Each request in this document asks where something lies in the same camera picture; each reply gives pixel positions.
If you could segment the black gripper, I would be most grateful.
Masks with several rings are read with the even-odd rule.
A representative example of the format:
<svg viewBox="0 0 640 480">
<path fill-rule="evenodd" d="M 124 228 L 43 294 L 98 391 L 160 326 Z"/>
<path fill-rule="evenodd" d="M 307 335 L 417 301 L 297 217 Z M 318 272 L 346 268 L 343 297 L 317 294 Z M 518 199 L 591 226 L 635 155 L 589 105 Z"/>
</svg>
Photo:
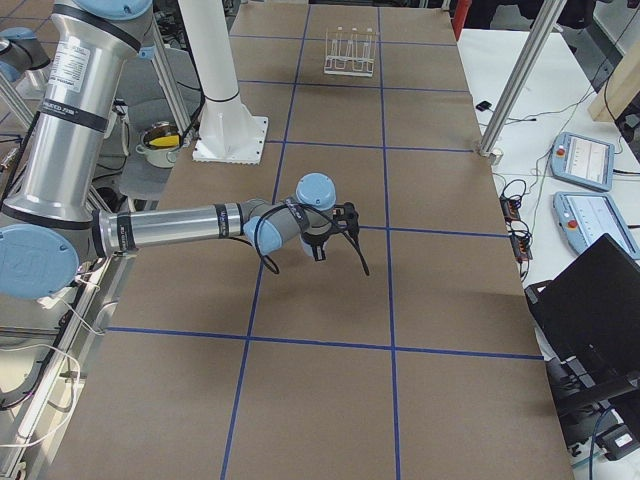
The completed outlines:
<svg viewBox="0 0 640 480">
<path fill-rule="evenodd" d="M 311 250 L 311 256 L 316 262 L 326 260 L 325 247 L 331 237 L 329 230 L 321 233 L 303 232 L 300 241 L 304 249 Z"/>
</svg>

